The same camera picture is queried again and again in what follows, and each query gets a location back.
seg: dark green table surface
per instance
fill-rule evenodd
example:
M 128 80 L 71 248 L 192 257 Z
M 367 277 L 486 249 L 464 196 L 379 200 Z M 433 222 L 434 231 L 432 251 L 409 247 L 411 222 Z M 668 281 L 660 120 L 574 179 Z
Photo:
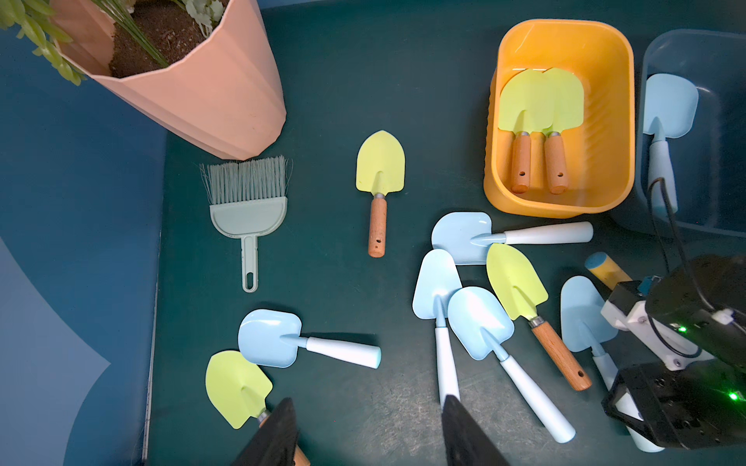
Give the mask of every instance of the dark green table surface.
M 266 368 L 270 406 L 292 397 L 300 445 L 315 465 L 444 465 L 433 322 L 412 312 L 422 257 L 436 221 L 455 210 L 488 212 L 495 231 L 545 223 L 508 215 L 482 189 L 489 82 L 502 36 L 536 17 L 594 19 L 624 33 L 639 66 L 648 43 L 675 28 L 746 30 L 742 1 L 325 1 L 263 12 L 280 70 L 287 123 L 266 155 L 292 159 L 287 217 L 259 240 L 259 290 L 240 285 L 240 243 L 210 223 L 199 163 L 217 159 L 169 140 L 153 369 L 153 465 L 227 464 L 256 432 L 233 430 L 204 390 L 207 361 L 236 349 L 256 308 L 295 312 L 309 334 L 378 344 L 377 370 L 300 351 L 286 369 Z M 376 130 L 401 141 L 404 190 L 389 196 L 386 256 L 367 254 L 370 195 L 354 186 L 357 150 Z M 585 215 L 583 245 L 524 246 L 548 292 L 539 312 L 559 329 L 562 284 L 606 251 L 632 277 L 663 272 L 652 237 Z M 746 251 L 736 239 L 690 242 L 691 254 Z M 465 286 L 489 288 L 485 268 L 460 267 Z M 603 286 L 596 281 L 599 289 Z M 525 322 L 506 349 L 572 422 L 557 444 L 497 359 L 474 361 L 452 338 L 463 404 L 513 465 L 698 465 L 736 462 L 743 447 L 639 452 L 603 413 L 605 389 L 589 351 L 580 364 L 594 385 L 570 389 Z M 652 360 L 629 334 L 606 344 L 620 366 Z

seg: black cable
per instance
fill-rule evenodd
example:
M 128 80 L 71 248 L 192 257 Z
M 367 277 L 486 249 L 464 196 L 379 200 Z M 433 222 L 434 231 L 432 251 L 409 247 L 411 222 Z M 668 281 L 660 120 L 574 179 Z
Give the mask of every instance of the black cable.
M 686 253 L 684 252 L 684 243 L 681 241 L 679 227 L 678 225 L 676 225 L 676 216 L 674 215 L 674 210 L 671 208 L 671 201 L 668 199 L 668 193 L 665 190 L 665 179 L 663 179 L 663 177 L 656 178 L 655 180 L 653 180 L 653 183 L 648 186 L 648 213 L 650 214 L 651 221 L 653 222 L 653 228 L 655 229 L 655 233 L 658 237 L 661 248 L 663 249 L 663 241 L 660 238 L 658 228 L 655 225 L 655 217 L 653 216 L 652 197 L 653 187 L 655 186 L 655 183 L 660 183 L 660 192 L 661 196 L 663 197 L 663 203 L 665 205 L 665 213 L 668 216 L 668 223 L 671 225 L 671 232 L 674 235 L 676 248 L 679 251 L 679 257 L 681 258 L 681 265 L 684 267 L 684 271 L 689 276 L 689 279 L 692 281 L 692 285 L 694 286 L 695 291 L 697 292 L 697 296 L 700 298 L 700 302 L 702 303 L 702 305 L 705 306 L 709 311 L 714 312 L 716 310 L 715 307 L 710 304 L 710 302 L 707 300 L 704 293 L 702 292 L 702 288 L 699 286 L 699 282 L 692 270 L 692 266 L 689 264 L 689 261 L 686 258 Z M 665 256 L 665 250 L 663 252 L 663 257 L 666 263 L 666 272 L 668 272 L 668 259 Z
M 661 343 L 665 347 L 667 347 L 669 350 L 673 351 L 674 353 L 678 354 L 679 356 L 683 358 L 696 358 L 697 356 L 702 354 L 702 348 L 697 347 L 697 350 L 693 354 L 686 354 L 682 353 L 681 351 L 677 350 L 676 348 L 672 347 L 670 343 L 668 343 L 664 338 L 663 335 L 660 334 L 658 331 L 658 327 L 655 325 L 655 319 L 653 319 L 651 316 L 648 316 L 648 322 L 651 323 L 651 329 L 653 329 L 653 333 L 655 333 L 655 336 L 658 337 Z
M 665 213 L 666 213 L 666 216 L 668 216 L 668 223 L 671 225 L 671 232 L 674 236 L 674 241 L 676 242 L 676 247 L 677 247 L 677 250 L 679 251 L 679 257 L 681 258 L 681 264 L 684 267 L 684 271 L 689 276 L 689 279 L 691 280 L 692 285 L 694 286 L 695 291 L 697 292 L 697 295 L 701 303 L 709 311 L 714 312 L 715 307 L 709 303 L 704 293 L 702 292 L 702 288 L 700 288 L 699 282 L 697 281 L 697 278 L 695 277 L 694 272 L 692 271 L 692 267 L 689 264 L 689 260 L 686 258 L 686 253 L 684 252 L 684 244 L 681 241 L 681 236 L 679 235 L 679 227 L 678 225 L 676 225 L 676 216 L 674 214 L 673 208 L 671 207 L 671 200 L 668 198 L 668 193 L 665 190 L 665 179 L 663 177 L 658 177 L 655 180 L 653 180 L 652 183 L 650 183 L 650 186 L 648 186 L 648 215 L 651 218 L 651 223 L 653 224 L 653 231 L 655 231 L 655 236 L 658 239 L 658 244 L 660 245 L 661 252 L 663 253 L 663 261 L 665 262 L 666 274 L 670 274 L 671 270 L 668 264 L 668 257 L 665 254 L 665 246 L 663 245 L 663 240 L 661 239 L 660 233 L 658 231 L 658 226 L 656 225 L 655 215 L 653 215 L 653 188 L 655 187 L 656 183 L 659 183 L 660 193 L 661 193 L 661 196 L 663 197 L 663 204 L 665 205 Z M 667 347 L 669 350 L 673 351 L 674 353 L 678 354 L 679 356 L 683 358 L 696 358 L 697 356 L 702 354 L 702 348 L 700 347 L 697 347 L 697 350 L 693 354 L 682 353 L 681 351 L 672 347 L 660 334 L 660 332 L 658 331 L 658 327 L 656 327 L 654 319 L 651 316 L 648 316 L 648 321 L 651 324 L 651 329 L 653 329 L 653 333 L 655 333 L 655 336 L 658 337 L 660 342 L 663 343 L 663 345 Z
M 653 215 L 653 186 L 655 186 L 655 183 L 661 182 L 661 184 L 665 188 L 665 180 L 661 178 L 656 178 L 653 183 L 648 186 L 648 215 L 651 218 L 651 224 L 653 224 L 653 231 L 655 232 L 655 237 L 658 240 L 658 245 L 660 246 L 660 253 L 663 255 L 663 262 L 665 262 L 665 274 L 668 275 L 671 273 L 671 268 L 668 266 L 668 256 L 665 254 L 665 246 L 663 245 L 663 240 L 660 237 L 660 233 L 658 232 L 658 225 L 655 222 L 655 215 Z

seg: hand brush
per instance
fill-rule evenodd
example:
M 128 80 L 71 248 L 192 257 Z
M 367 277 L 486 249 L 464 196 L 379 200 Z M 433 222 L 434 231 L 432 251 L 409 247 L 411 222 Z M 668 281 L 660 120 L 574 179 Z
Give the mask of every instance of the hand brush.
M 285 167 L 282 156 L 200 165 L 213 225 L 228 238 L 241 239 L 242 284 L 247 293 L 259 285 L 257 237 L 269 235 L 285 219 Z

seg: white plastic bracket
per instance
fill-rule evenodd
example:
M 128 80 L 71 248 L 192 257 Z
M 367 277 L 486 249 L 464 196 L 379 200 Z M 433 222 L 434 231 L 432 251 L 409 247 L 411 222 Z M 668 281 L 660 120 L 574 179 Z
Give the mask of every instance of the white plastic bracket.
M 685 358 L 669 350 L 656 336 L 648 321 L 648 313 L 645 311 L 645 302 L 638 301 L 632 307 L 629 315 L 614 306 L 610 301 L 604 303 L 601 308 L 601 315 L 614 327 L 625 332 L 632 332 L 635 336 L 645 343 L 645 346 L 651 349 L 656 356 L 663 361 L 666 368 L 670 371 L 681 371 L 687 365 L 694 361 L 706 361 L 715 357 L 702 350 L 702 353 L 695 358 Z M 684 354 L 693 354 L 697 350 L 697 345 L 682 337 L 679 333 L 674 332 L 668 326 L 656 321 L 656 328 L 661 336 L 669 345 L 681 351 Z

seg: wooden handle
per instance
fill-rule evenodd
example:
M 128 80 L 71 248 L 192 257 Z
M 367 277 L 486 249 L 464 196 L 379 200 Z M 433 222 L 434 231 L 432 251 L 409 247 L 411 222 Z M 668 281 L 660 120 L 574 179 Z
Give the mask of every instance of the wooden handle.
M 529 133 L 523 132 L 515 135 L 510 181 L 510 190 L 516 194 L 528 191 L 531 185 L 531 136 Z
M 565 143 L 562 135 L 552 133 L 544 143 L 544 158 L 547 163 L 547 182 L 549 192 L 562 194 L 570 186 L 567 176 L 567 162 L 565 161 Z
M 374 198 L 371 204 L 371 229 L 368 236 L 370 257 L 383 257 L 386 253 L 386 198 Z
M 260 428 L 264 425 L 265 422 L 267 422 L 267 419 L 269 419 L 269 416 L 262 419 L 262 422 L 259 423 Z M 298 445 L 295 445 L 295 453 L 293 453 L 292 460 L 294 461 L 295 466 L 311 466 L 311 462 L 308 460 L 305 453 L 303 453 Z
M 295 445 L 295 455 L 292 457 L 292 460 L 295 466 L 311 466 L 311 462 L 308 461 L 308 458 L 306 458 L 298 445 Z
M 548 322 L 542 322 L 531 330 L 573 389 L 582 391 L 591 387 L 588 375 Z

